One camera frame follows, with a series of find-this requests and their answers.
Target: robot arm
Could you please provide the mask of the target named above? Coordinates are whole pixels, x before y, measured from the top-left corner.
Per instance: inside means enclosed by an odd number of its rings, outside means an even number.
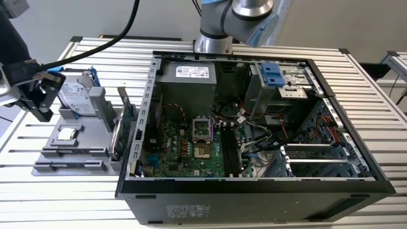
[[[231,54],[232,38],[249,46],[262,46],[279,21],[273,6],[273,0],[203,0],[195,52]]]
[[[27,9],[24,0],[0,0],[0,31],[6,34],[0,37],[0,105],[18,105],[42,122],[50,122],[54,115],[50,106],[66,77],[42,70],[10,21]]]

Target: metal slat surface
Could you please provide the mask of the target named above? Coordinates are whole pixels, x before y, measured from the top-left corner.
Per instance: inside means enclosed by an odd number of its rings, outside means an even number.
[[[71,43],[62,58],[100,46],[110,39],[84,38]],[[107,98],[116,106],[122,101],[118,86],[126,86],[131,101],[139,105],[144,92],[152,51],[191,52],[191,42],[123,40],[114,47],[67,67],[98,69]],[[337,49],[262,47],[235,45],[236,55],[314,59],[337,93],[353,123],[366,141],[398,194],[379,201],[335,223],[183,225],[171,228],[326,228],[326,229],[405,229],[407,228],[407,127],[399,114],[371,86],[355,63]],[[39,158],[47,138],[59,119],[40,123],[32,114],[20,113],[0,153],[0,228],[144,228],[135,220],[122,200],[115,200],[118,177],[34,177],[32,163]]]

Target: open computer tower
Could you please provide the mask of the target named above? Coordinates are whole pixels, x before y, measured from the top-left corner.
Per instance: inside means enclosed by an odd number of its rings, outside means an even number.
[[[154,53],[116,190],[142,224],[335,221],[394,192],[313,60]]]

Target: white label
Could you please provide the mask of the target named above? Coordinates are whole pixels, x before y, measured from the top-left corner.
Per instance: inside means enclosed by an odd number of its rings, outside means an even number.
[[[241,109],[239,113],[241,113],[242,115],[245,115],[246,110],[245,110],[245,109]]]
[[[210,68],[208,67],[179,66],[179,67],[176,67],[176,77],[208,79],[210,78]]]
[[[238,118],[238,122],[239,123],[242,123],[242,122],[245,122],[246,121],[246,117],[245,116],[242,116],[241,118]]]
[[[96,114],[87,89],[80,83],[64,83],[60,93],[72,111],[80,115]]]
[[[171,218],[207,218],[211,205],[167,205],[167,214]]]

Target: power supply label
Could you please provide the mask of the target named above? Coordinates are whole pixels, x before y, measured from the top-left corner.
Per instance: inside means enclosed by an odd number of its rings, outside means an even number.
[[[211,205],[167,205],[171,218],[207,218]]]
[[[208,67],[178,66],[176,67],[176,77],[208,79],[210,78],[210,68]]]

